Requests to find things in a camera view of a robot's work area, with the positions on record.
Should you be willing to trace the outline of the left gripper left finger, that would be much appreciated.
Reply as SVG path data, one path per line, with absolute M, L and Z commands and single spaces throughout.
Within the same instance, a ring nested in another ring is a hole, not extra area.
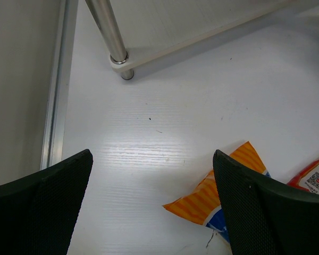
M 0 185 L 0 254 L 67 254 L 92 167 L 85 149 Z

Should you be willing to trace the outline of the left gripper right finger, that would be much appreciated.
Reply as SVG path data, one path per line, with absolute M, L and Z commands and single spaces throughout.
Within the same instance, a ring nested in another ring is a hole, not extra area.
M 319 254 L 319 194 L 276 181 L 220 150 L 213 170 L 233 254 Z

